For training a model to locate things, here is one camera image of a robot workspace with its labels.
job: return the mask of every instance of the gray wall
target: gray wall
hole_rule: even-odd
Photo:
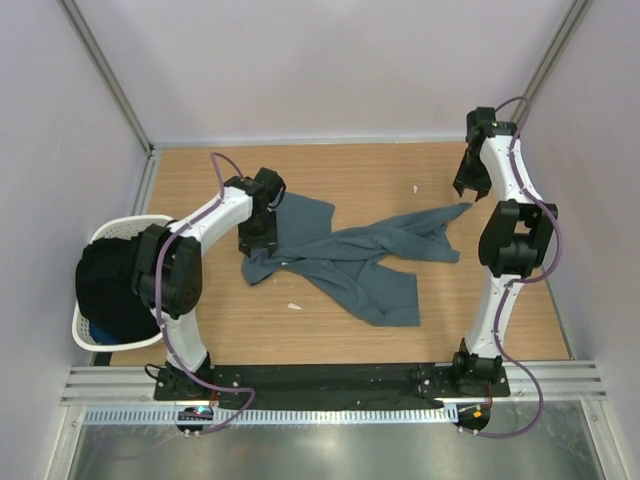
[[[154,141],[461,139],[570,0],[79,0]]]
[[[523,134],[528,168],[558,204],[565,233],[565,256],[550,280],[560,316],[576,356],[597,361],[636,462],[639,25],[637,0],[594,2]]]
[[[42,478],[69,367],[73,272],[130,212],[142,151],[60,7],[1,0],[0,477]]]

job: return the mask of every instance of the table surface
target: table surface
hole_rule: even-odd
[[[288,190],[335,204],[333,229],[457,203],[451,184],[464,144],[361,144],[224,147],[245,175],[262,166]],[[210,148],[164,151],[149,213],[181,218],[218,191]],[[225,178],[232,169],[223,166]],[[474,192],[465,194],[473,200]],[[338,306],[304,278],[279,271],[249,287],[240,273],[236,230],[204,259],[197,307],[205,346],[218,364],[391,363],[450,361],[473,323],[484,283],[477,245],[495,198],[475,204],[448,229],[457,264],[387,258],[418,277],[421,326],[373,327]],[[289,303],[301,310],[288,308]],[[547,285],[527,285],[514,309],[505,347],[525,360],[568,357]],[[112,365],[162,363],[164,345],[113,355]]]

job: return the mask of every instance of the laundry basket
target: laundry basket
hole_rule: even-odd
[[[134,217],[118,218],[100,227],[96,233],[93,234],[93,237],[91,237],[91,241],[93,242],[98,238],[122,238],[129,240],[149,225],[155,223],[164,226],[171,220],[173,219],[166,215],[136,215]],[[139,342],[101,345],[91,338],[91,334],[89,333],[89,320],[84,318],[80,313],[77,301],[76,308],[73,312],[72,333],[76,343],[91,352],[122,352],[124,350],[134,350],[136,348],[153,345],[157,341],[162,340],[162,334],[158,332],[157,335]]]

